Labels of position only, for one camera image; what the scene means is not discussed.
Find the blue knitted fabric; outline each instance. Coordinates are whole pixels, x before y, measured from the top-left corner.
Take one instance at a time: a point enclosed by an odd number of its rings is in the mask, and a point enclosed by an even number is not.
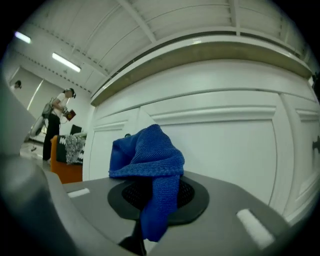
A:
[[[152,199],[140,214],[143,239],[158,242],[166,232],[168,216],[177,210],[184,163],[182,153],[157,124],[113,142],[110,177],[152,177]]]

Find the black and white blanket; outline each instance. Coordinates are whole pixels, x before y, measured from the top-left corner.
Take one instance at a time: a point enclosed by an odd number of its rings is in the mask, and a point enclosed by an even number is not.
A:
[[[57,138],[56,161],[68,165],[82,165],[84,162],[86,139],[74,135]]]

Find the ceiling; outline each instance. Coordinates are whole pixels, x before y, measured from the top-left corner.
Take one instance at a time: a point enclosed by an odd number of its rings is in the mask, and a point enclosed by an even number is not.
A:
[[[19,31],[32,40],[11,43],[24,68],[37,69],[43,78],[50,73],[91,95],[143,52],[204,32],[262,38],[318,68],[294,23],[267,0],[50,0]],[[81,71],[54,60],[53,52]]]

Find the cabinet handle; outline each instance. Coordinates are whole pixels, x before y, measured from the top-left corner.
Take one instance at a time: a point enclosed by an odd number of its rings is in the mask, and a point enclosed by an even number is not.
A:
[[[312,149],[318,149],[318,153],[320,154],[320,137],[318,136],[317,141],[312,143]]]

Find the orange sofa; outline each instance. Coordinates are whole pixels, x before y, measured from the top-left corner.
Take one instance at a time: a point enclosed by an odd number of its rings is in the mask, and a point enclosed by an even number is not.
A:
[[[82,182],[82,165],[67,165],[57,162],[58,136],[51,139],[51,172],[57,174],[62,184]]]

